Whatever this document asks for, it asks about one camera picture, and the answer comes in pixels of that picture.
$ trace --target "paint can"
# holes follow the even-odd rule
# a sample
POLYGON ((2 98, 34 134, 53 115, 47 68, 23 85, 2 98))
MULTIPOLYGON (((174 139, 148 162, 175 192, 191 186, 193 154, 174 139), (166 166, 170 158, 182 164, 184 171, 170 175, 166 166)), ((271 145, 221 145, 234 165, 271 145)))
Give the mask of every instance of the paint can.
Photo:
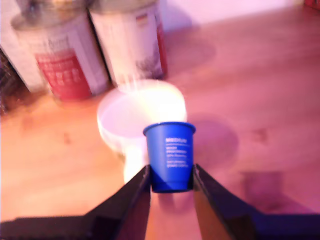
POLYGON ((108 88, 108 73, 85 8, 57 10, 36 4, 14 17, 11 25, 59 100, 82 100, 108 88))
POLYGON ((156 0, 96 0, 89 11, 116 87, 131 89, 141 79, 167 74, 156 0))

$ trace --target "wooden floor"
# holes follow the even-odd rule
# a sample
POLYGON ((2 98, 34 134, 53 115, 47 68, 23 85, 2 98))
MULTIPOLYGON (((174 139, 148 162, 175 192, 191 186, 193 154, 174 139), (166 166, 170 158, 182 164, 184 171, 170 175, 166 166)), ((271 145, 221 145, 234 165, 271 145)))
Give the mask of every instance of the wooden floor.
MULTIPOLYGON (((194 159, 265 213, 320 213, 320 12, 292 8, 166 36, 167 81, 195 124, 194 159)), ((102 96, 49 96, 1 118, 1 221, 81 215, 123 185, 100 138, 102 96)), ((191 192, 152 194, 147 239, 201 239, 191 192)))

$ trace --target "blue cup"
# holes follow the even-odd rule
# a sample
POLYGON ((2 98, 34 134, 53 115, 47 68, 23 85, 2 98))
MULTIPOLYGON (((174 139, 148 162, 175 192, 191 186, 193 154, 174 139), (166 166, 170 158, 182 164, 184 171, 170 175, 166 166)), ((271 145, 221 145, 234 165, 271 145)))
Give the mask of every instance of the blue cup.
POLYGON ((154 193, 179 193, 192 189, 195 131, 194 125, 177 121, 152 124, 143 130, 154 193))

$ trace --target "white bowl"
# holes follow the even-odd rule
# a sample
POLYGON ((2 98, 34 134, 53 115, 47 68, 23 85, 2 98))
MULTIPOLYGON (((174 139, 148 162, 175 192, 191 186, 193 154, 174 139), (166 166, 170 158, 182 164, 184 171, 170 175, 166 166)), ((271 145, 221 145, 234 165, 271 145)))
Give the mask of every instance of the white bowl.
POLYGON ((143 129, 155 123, 186 120, 182 93, 170 83, 153 79, 139 81, 128 92, 112 90, 97 111, 102 139, 125 156, 125 183, 149 163, 143 129))

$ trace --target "red label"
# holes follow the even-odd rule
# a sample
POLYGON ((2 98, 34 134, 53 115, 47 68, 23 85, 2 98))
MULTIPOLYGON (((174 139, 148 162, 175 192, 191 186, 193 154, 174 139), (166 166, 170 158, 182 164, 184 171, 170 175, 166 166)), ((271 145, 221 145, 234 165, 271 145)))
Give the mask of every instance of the red label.
POLYGON ((168 73, 168 64, 167 64, 167 55, 166 55, 166 48, 165 48, 165 40, 164 40, 164 28, 162 23, 158 24, 156 28, 156 36, 159 45, 159 53, 160 53, 160 63, 163 74, 168 73))
POLYGON ((74 50, 35 54, 35 59, 59 99, 79 100, 92 95, 74 50))
POLYGON ((304 4, 309 7, 320 10, 320 0, 304 0, 304 4))

